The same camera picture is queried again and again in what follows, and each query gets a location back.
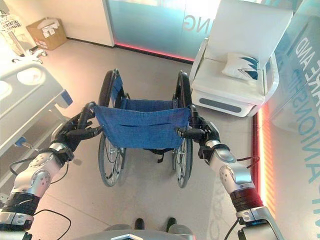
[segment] floor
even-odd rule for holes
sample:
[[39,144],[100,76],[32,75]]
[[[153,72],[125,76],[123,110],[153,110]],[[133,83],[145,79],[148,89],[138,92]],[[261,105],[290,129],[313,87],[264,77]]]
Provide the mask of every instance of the floor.
[[[186,63],[73,40],[49,51],[42,60],[73,99],[69,108],[61,109],[67,117],[80,112],[87,102],[98,101],[108,70],[119,69],[124,90],[132,99],[170,100],[178,72],[191,69]],[[202,107],[198,111],[218,127],[221,141],[235,156],[251,154],[251,118]],[[137,218],[143,218],[148,229],[163,230],[169,217],[188,226],[199,240],[224,239],[236,220],[235,210],[220,179],[198,158],[196,144],[192,175],[184,189],[178,187],[170,153],[157,163],[157,156],[142,149],[127,151],[124,174],[116,186],[106,187],[98,169],[98,146],[99,137],[81,142],[66,177],[51,185],[40,201],[38,210],[51,209],[72,220],[63,239],[100,232],[114,224],[133,225]],[[65,167],[56,179],[64,172]],[[35,217],[30,232],[34,239],[50,240],[67,227],[65,219],[44,212]],[[237,228],[229,239],[238,239]]]

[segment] white armchair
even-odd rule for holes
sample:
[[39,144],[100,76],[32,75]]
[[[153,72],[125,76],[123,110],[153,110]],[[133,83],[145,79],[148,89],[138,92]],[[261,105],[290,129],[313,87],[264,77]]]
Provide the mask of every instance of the white armchair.
[[[190,72],[192,102],[239,117],[253,116],[279,84],[274,50],[292,11],[240,0],[221,0],[209,38],[202,42]],[[222,74],[228,53],[258,60],[258,79]]]

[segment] black shoe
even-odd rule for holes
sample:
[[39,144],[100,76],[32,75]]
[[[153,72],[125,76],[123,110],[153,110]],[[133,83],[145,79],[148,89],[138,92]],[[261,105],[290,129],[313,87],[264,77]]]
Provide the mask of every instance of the black shoe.
[[145,230],[145,221],[142,218],[138,218],[134,223],[135,230]]
[[166,232],[169,232],[169,228],[173,225],[173,224],[177,224],[177,220],[174,217],[170,217],[168,220],[168,223],[166,225]]

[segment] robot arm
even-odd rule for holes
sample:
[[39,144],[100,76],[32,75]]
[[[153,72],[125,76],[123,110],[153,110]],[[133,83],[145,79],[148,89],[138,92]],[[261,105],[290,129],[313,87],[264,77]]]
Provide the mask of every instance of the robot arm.
[[195,106],[191,105],[190,126],[193,129],[177,129],[184,138],[198,142],[198,155],[216,172],[230,195],[236,210],[236,217],[241,225],[238,232],[240,240],[284,240],[268,207],[263,205],[261,198],[252,182],[250,171],[237,162],[228,146],[221,144],[219,131],[215,125],[198,115]]
[[30,240],[31,228],[38,203],[49,188],[53,177],[64,166],[65,162],[74,158],[81,140],[90,139],[101,133],[102,128],[88,127],[94,117],[88,103],[80,114],[67,121],[55,131],[49,148],[40,153],[30,162],[27,169],[17,175],[14,187],[8,200],[0,211],[0,240]]
[[73,157],[67,146],[53,143],[37,155],[27,169],[18,174],[10,196],[0,212],[0,240],[31,239],[32,235],[24,231],[31,228],[41,197],[60,168]]

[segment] cardboard box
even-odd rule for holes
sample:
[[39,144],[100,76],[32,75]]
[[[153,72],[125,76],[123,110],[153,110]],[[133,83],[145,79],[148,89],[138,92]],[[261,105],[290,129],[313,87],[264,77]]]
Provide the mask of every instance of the cardboard box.
[[[44,20],[52,20],[49,24],[41,24]],[[62,26],[62,22],[58,18],[44,18],[36,21],[26,29],[35,41],[38,47],[46,50],[53,50],[67,41],[67,36]]]

